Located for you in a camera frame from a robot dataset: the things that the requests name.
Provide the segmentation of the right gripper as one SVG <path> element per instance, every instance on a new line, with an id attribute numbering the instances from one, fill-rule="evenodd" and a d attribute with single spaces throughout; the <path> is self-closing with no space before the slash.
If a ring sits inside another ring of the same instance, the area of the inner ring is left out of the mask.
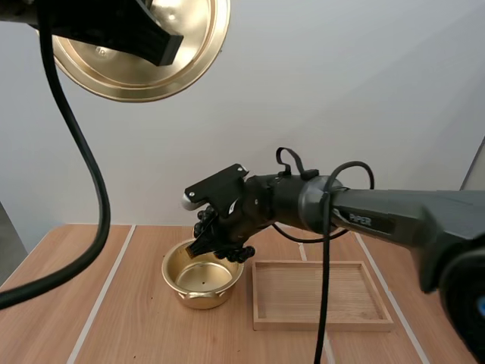
<path id="1" fill-rule="evenodd" d="M 253 176 L 242 185 L 242 191 L 231 205 L 232 212 L 219 218 L 218 237 L 223 247 L 242 246 L 252 235 L 265 229 L 273 220 L 273 188 L 271 176 Z M 191 259 L 216 250 L 216 236 L 212 229 L 194 234 L 186 252 Z"/>

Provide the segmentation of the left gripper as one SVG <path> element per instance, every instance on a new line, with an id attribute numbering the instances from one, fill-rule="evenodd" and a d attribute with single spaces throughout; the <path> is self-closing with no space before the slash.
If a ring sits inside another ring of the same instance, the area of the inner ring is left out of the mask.
<path id="1" fill-rule="evenodd" d="M 174 62 L 183 36 L 158 24 L 144 1 L 37 1 L 39 23 L 50 34 L 143 58 Z"/>

